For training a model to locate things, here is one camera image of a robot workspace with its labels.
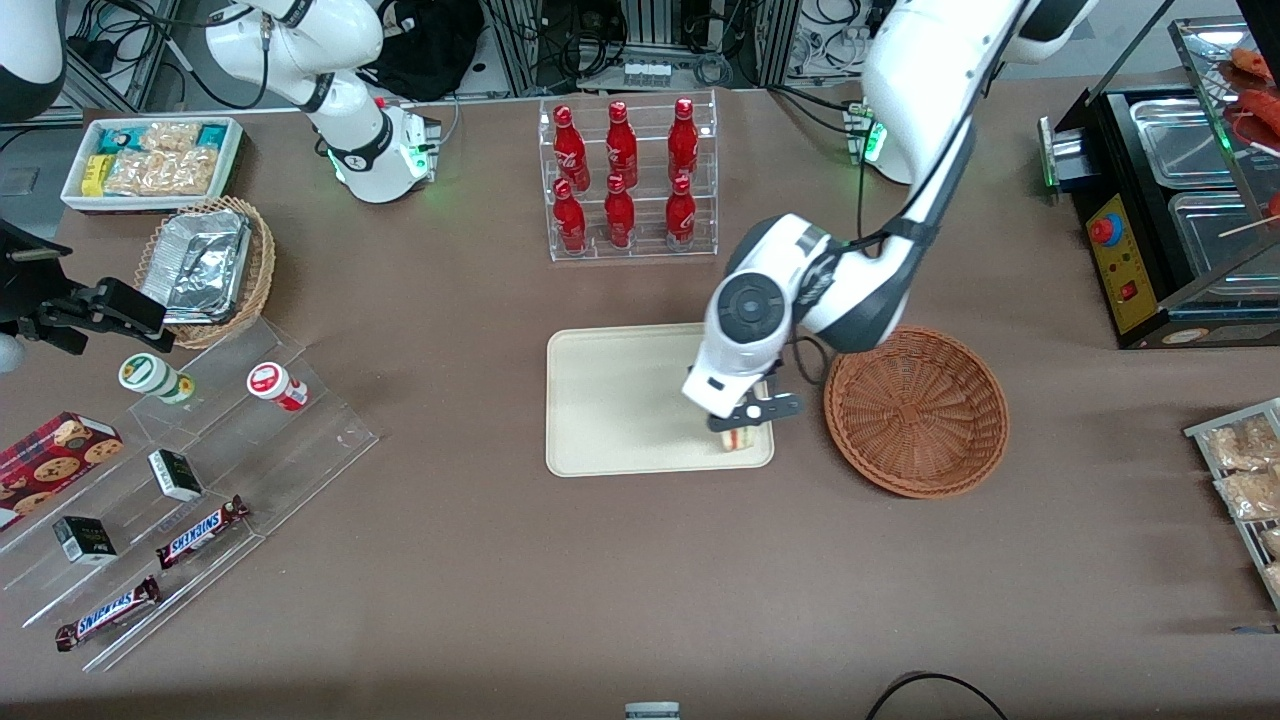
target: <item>snickers bar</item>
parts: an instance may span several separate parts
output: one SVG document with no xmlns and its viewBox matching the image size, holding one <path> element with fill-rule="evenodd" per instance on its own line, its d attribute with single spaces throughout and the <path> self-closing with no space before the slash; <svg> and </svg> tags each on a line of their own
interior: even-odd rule
<svg viewBox="0 0 1280 720">
<path fill-rule="evenodd" d="M 129 612 L 151 602 L 160 602 L 160 585 L 156 584 L 155 578 L 147 575 L 142 580 L 142 584 L 81 618 L 79 623 L 70 623 L 58 628 L 58 637 L 55 638 L 58 652 L 69 651 L 87 641 L 93 633 L 120 621 Z"/>
<path fill-rule="evenodd" d="M 195 528 L 182 533 L 165 547 L 156 550 L 156 556 L 160 557 L 160 568 L 163 570 L 173 568 L 183 555 L 195 552 L 214 539 L 214 536 L 232 527 L 233 523 L 246 515 L 248 515 L 248 507 L 237 495 L 230 502 L 224 502 L 212 515 L 196 523 Z"/>
</svg>

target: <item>brown woven basket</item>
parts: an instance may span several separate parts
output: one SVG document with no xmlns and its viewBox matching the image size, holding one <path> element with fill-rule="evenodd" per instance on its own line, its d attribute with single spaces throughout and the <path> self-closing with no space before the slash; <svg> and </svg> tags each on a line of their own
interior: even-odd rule
<svg viewBox="0 0 1280 720">
<path fill-rule="evenodd" d="M 824 405 L 841 455 L 906 497 L 973 489 L 1009 439 L 996 377 L 959 341 L 925 328 L 900 327 L 870 352 L 836 357 Z"/>
<path fill-rule="evenodd" d="M 275 240 L 271 237 L 271 228 L 266 227 L 262 215 L 257 210 L 237 197 L 218 197 L 206 200 L 189 208 L 183 208 L 178 213 L 211 213 L 214 210 L 236 210 L 253 223 L 253 232 L 250 236 L 248 259 L 244 261 L 244 279 L 241 282 L 239 297 L 236 301 L 236 315 L 220 325 L 166 325 L 177 336 L 177 343 L 188 350 L 204 350 L 229 336 L 237 328 L 252 323 L 266 305 L 266 296 L 271 292 L 271 273 L 275 270 Z M 151 254 L 156 249 L 156 238 L 160 237 L 160 228 L 168 223 L 173 215 L 165 218 L 156 232 L 151 233 L 151 240 L 142 251 L 142 261 L 133 273 L 133 287 L 142 287 L 143 278 L 147 277 L 147 268 L 151 266 Z"/>
</svg>

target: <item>red button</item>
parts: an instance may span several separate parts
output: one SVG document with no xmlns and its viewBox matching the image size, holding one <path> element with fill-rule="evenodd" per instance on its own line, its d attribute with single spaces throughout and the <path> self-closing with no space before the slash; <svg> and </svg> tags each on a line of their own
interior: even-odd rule
<svg viewBox="0 0 1280 720">
<path fill-rule="evenodd" d="M 1089 240 L 1102 245 L 1111 240 L 1111 236 L 1115 234 L 1115 229 L 1116 228 L 1111 224 L 1111 220 L 1106 218 L 1093 220 L 1093 224 L 1089 225 Z"/>
</svg>

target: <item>red bottle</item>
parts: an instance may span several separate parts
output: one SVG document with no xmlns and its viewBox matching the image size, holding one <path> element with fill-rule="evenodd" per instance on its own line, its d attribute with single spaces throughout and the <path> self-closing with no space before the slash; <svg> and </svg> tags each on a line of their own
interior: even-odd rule
<svg viewBox="0 0 1280 720">
<path fill-rule="evenodd" d="M 586 252 L 586 215 L 582 206 L 573 197 L 573 188 L 564 178 L 556 178 L 552 184 L 556 192 L 556 204 L 552 205 L 552 215 L 556 217 L 556 231 L 561 236 L 561 245 L 570 255 Z"/>
<path fill-rule="evenodd" d="M 636 205 L 627 193 L 627 183 L 621 174 L 609 176 L 609 196 L 604 199 L 604 217 L 609 219 L 609 242 L 618 250 L 631 247 L 635 236 Z"/>
<path fill-rule="evenodd" d="M 591 173 L 586 169 L 582 133 L 573 127 L 573 113 L 559 105 L 552 111 L 552 117 L 556 119 L 556 164 L 559 165 L 561 177 L 567 178 L 577 192 L 586 192 L 591 187 Z"/>
<path fill-rule="evenodd" d="M 689 250 L 694 242 L 694 214 L 698 204 L 689 195 L 689 176 L 680 176 L 671 183 L 667 199 L 667 247 L 676 252 Z"/>
<path fill-rule="evenodd" d="M 636 131 L 627 120 L 627 104 L 609 102 L 609 135 L 604 138 L 609 150 L 609 172 L 622 176 L 627 187 L 640 182 L 640 158 L 636 152 Z"/>
<path fill-rule="evenodd" d="M 676 122 L 667 136 L 667 174 L 671 182 L 681 174 L 690 178 L 698 172 L 698 128 L 694 126 L 694 101 L 676 100 Z"/>
</svg>

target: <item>brown tablecloth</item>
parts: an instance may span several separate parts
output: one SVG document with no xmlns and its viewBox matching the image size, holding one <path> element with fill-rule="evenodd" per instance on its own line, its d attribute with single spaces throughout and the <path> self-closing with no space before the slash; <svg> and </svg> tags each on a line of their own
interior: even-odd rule
<svg viewBox="0 0 1280 720">
<path fill-rule="evenodd" d="M 595 720 L 669 698 L 689 720 L 835 719 L 932 669 L 1018 717 L 1274 716 L 1280 639 L 1228 633 L 1268 602 L 1180 430 L 1280 395 L 1280 351 L 1114 350 L 1075 215 L 1037 191 L 1034 120 L 1079 90 L 997 85 L 914 286 L 906 320 L 980 354 L 1014 428 L 991 479 L 937 502 L 855 477 L 790 368 L 810 411 L 763 469 L 544 465 L 554 332 L 699 320 L 764 217 L 852 233 L 842 138 L 769 95 L 719 94 L 726 252 L 649 266 L 552 265 L 536 102 L 465 106 L 439 182 L 385 206 L 334 182 L 302 115 L 242 115 L 234 191 L 279 249 L 266 314 L 385 439 L 110 673 L 5 618 L 0 715 Z M 868 225 L 904 195 L 869 174 Z M 68 273 L 132 277 L 155 223 L 68 211 Z M 136 348 L 33 347 L 0 378 L 0 442 L 123 411 Z"/>
</svg>

